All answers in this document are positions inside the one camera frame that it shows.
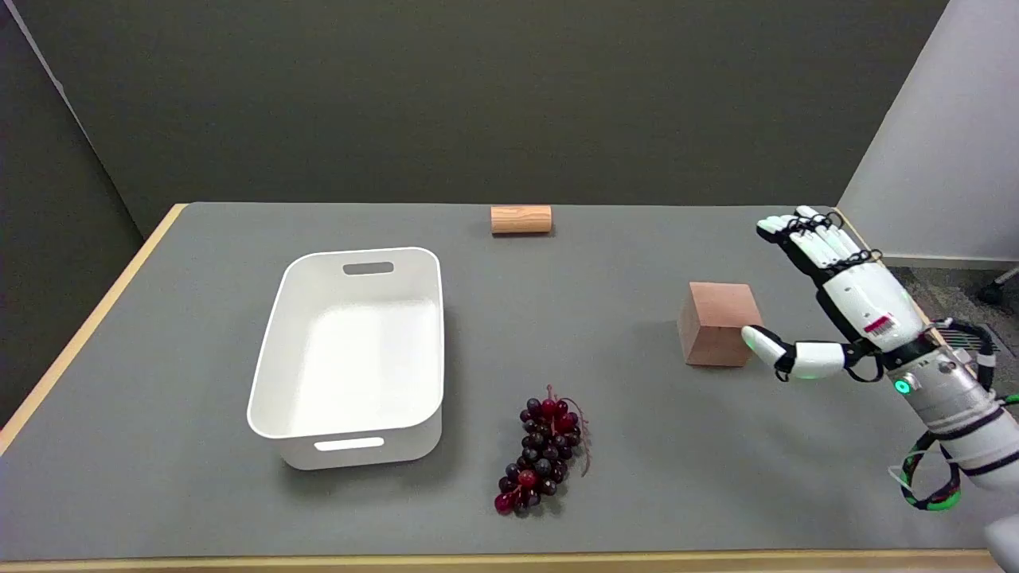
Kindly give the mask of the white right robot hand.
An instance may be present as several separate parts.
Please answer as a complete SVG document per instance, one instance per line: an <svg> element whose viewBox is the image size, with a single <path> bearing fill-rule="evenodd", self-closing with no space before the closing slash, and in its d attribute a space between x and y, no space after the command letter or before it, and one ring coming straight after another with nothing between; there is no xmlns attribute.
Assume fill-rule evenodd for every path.
<svg viewBox="0 0 1019 573"><path fill-rule="evenodd" d="M860 247L832 215L804 205L790 215L760 219L756 232L776 244L814 283L818 304L845 338L785 342L763 326L744 326L746 346L779 380L820 380L847 372L863 382L853 368L867 357L876 359L874 380L880 380L938 348L913 298L880 263L880 251Z"/></svg>

